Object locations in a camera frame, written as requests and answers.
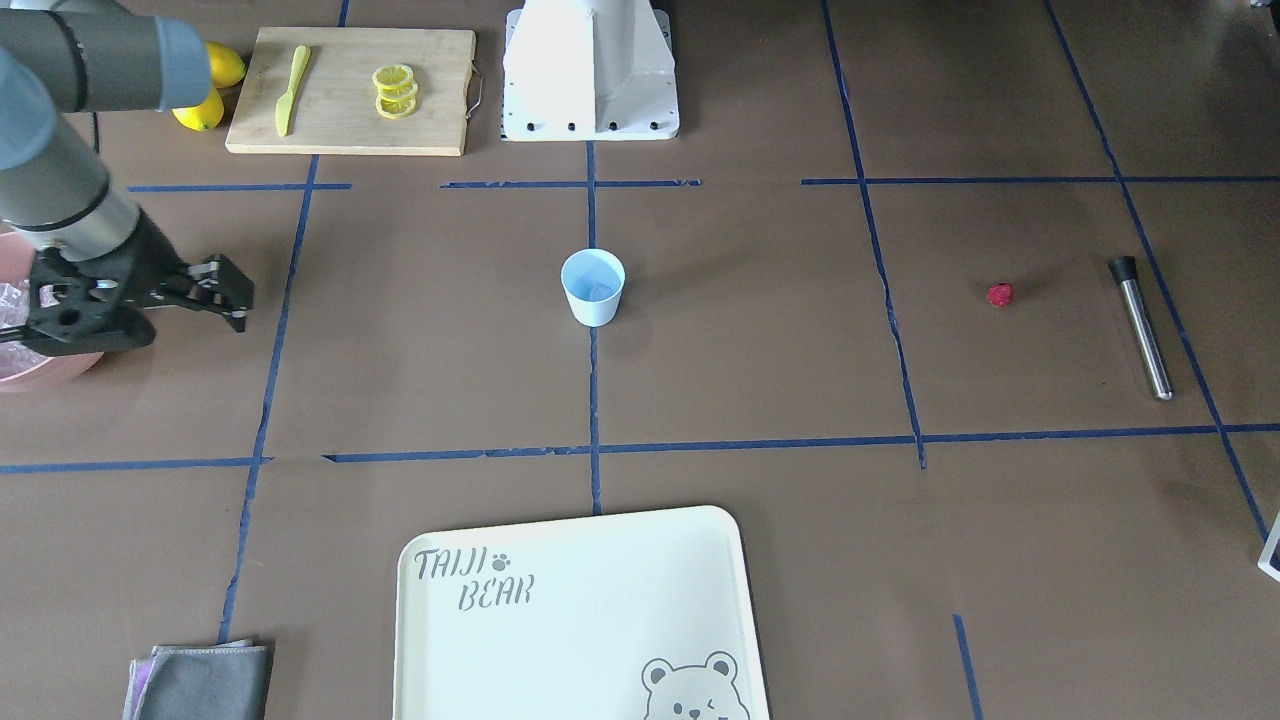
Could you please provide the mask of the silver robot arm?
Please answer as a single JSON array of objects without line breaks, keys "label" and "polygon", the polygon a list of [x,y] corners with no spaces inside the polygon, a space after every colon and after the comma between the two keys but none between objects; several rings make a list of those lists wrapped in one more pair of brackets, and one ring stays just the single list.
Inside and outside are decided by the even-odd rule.
[{"label": "silver robot arm", "polygon": [[69,120],[192,108],[214,91],[206,42],[183,20],[116,1],[3,5],[3,223],[35,251],[26,320],[4,342],[50,357],[142,348],[152,307],[244,331],[255,283],[221,254],[186,261]]}]

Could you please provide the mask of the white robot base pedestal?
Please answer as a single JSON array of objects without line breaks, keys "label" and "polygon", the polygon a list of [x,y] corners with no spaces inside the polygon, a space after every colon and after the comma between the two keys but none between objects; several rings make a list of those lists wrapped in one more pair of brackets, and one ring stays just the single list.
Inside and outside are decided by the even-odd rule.
[{"label": "white robot base pedestal", "polygon": [[502,136],[666,141],[681,115],[667,12],[649,1],[526,1],[506,17]]}]

